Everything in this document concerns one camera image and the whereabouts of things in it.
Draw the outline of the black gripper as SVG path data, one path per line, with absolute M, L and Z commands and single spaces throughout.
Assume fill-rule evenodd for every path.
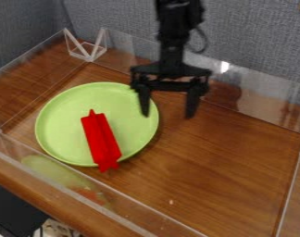
M 136 91 L 142 114 L 149 116 L 151 91 L 186 92 L 186 118 L 197 111 L 202 94 L 209 91 L 210 69 L 183 62 L 183 48 L 159 47 L 158 61 L 130 68 L 130 87 Z

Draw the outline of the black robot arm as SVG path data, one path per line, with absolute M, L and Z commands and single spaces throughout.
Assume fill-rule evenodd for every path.
M 203 22 L 201 0 L 155 0 L 158 14 L 159 60 L 130 68 L 130 88 L 138 93 L 142 114 L 149 116 L 153 91 L 186 92 L 185 117 L 194 116 L 201 97 L 209 91 L 210 69 L 183 63 L 185 44 L 190 31 Z

